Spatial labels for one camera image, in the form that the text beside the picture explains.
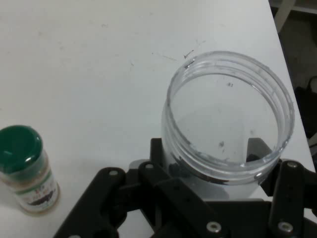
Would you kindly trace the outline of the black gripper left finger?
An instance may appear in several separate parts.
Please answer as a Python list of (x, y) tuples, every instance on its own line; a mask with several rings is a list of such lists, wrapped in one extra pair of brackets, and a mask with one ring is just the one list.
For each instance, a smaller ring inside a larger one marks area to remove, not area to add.
[(220, 216), (162, 167), (162, 140), (151, 140), (150, 158), (125, 172), (98, 171), (55, 233), (57, 238), (116, 238), (127, 213), (141, 210), (156, 238), (227, 238)]

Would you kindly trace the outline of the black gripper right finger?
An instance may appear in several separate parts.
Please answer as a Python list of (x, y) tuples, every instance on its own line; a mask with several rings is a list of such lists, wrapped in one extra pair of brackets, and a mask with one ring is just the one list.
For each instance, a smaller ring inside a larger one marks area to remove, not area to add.
[(278, 159), (256, 173), (255, 183), (271, 202), (249, 202), (245, 209), (247, 238), (315, 238), (317, 224), (304, 209), (317, 212), (317, 175), (292, 160)]

